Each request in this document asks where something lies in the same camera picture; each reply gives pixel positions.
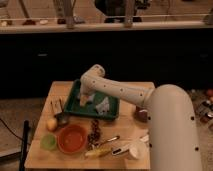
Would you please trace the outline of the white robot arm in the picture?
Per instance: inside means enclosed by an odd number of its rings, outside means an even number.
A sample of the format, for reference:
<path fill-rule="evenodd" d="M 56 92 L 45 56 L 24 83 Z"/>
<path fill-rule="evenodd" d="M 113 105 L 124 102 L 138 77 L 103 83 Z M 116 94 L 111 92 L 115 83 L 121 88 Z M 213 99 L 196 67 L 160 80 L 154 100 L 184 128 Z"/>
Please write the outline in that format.
<path fill-rule="evenodd" d="M 151 171 L 203 171 L 195 112 L 185 90 L 173 84 L 148 88 L 106 79 L 99 64 L 80 82 L 80 98 L 99 91 L 148 110 Z"/>

